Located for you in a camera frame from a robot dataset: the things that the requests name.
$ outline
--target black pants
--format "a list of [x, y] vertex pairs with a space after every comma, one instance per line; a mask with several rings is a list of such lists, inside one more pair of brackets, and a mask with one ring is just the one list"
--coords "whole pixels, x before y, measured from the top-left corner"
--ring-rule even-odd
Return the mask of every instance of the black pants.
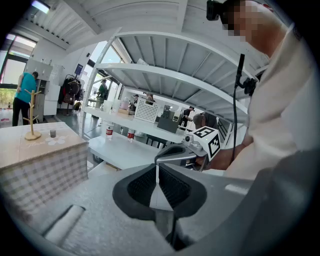
[[[21, 99], [14, 98], [13, 104], [12, 104], [12, 109], [13, 109], [12, 126], [18, 125], [20, 110], [22, 113], [22, 117], [28, 118], [29, 107], [30, 107], [29, 103], [26, 103]], [[26, 126], [28, 124], [29, 124], [29, 121], [23, 119], [23, 125]]]

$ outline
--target white cloth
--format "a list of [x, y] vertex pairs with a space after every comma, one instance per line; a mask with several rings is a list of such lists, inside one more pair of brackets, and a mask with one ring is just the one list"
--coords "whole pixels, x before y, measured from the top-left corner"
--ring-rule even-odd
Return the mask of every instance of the white cloth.
[[291, 25], [272, 55], [248, 108], [248, 134], [253, 143], [244, 148], [226, 170], [228, 177], [254, 179], [297, 151], [281, 113], [308, 81], [316, 63], [303, 38]]

